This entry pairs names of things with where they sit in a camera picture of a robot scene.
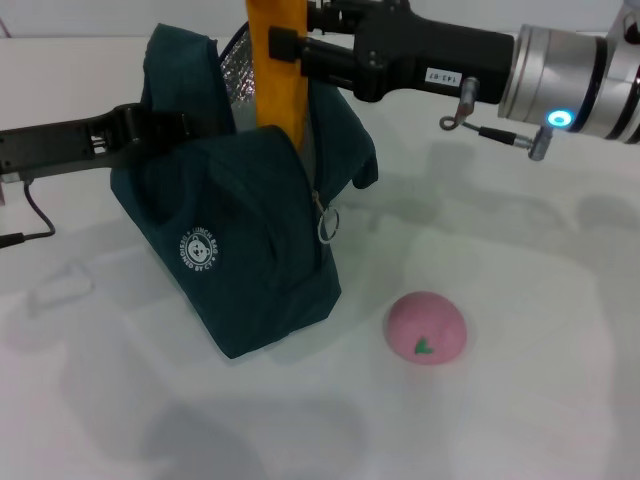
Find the zipper pull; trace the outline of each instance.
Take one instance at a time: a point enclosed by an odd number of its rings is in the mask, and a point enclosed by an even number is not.
[[[313,203],[316,204],[316,207],[320,212],[320,220],[318,221],[318,240],[320,240],[320,243],[322,243],[323,245],[329,245],[331,241],[335,238],[336,234],[338,233],[338,229],[340,228],[340,213],[336,208],[332,207],[331,205],[329,205],[327,208],[324,208],[324,206],[322,206],[322,202],[320,201],[320,194],[316,190],[314,190],[311,193],[311,197],[313,198]],[[327,217],[327,214],[329,213],[335,214],[336,226],[333,229],[333,232],[331,233],[331,235],[325,236],[326,228],[324,228],[325,227],[324,222]]]

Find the blue indicator light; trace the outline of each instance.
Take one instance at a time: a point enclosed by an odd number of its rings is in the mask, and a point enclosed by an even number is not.
[[[565,128],[573,122],[573,115],[566,110],[556,110],[549,114],[547,122],[549,122],[549,125],[552,127]]]

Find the pink ball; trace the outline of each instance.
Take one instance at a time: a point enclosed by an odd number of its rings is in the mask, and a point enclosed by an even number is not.
[[[402,358],[439,365],[456,358],[467,344],[467,327],[453,303],[430,292],[410,293],[389,314],[387,340]]]

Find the metal ring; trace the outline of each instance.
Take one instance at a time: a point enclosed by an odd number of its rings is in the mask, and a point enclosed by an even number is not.
[[[452,130],[455,130],[459,126],[460,126],[460,124],[456,123],[455,117],[442,117],[440,119],[440,128],[443,129],[446,132],[450,132]]]
[[[333,232],[331,233],[331,235],[325,238],[322,234],[323,232],[322,227],[324,226],[324,217],[327,214],[327,212],[330,212],[330,211],[333,211],[336,213],[336,228],[333,229]],[[320,243],[322,243],[323,245],[329,245],[331,241],[336,237],[336,234],[338,233],[339,228],[340,228],[340,212],[338,212],[338,210],[335,209],[334,207],[328,206],[326,210],[322,212],[322,215],[320,216],[320,221],[318,222],[318,239],[320,240]]]

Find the bag logo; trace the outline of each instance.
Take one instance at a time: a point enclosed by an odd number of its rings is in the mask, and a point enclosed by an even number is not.
[[[211,270],[218,258],[216,239],[205,228],[189,230],[180,240],[180,257],[196,272]]]

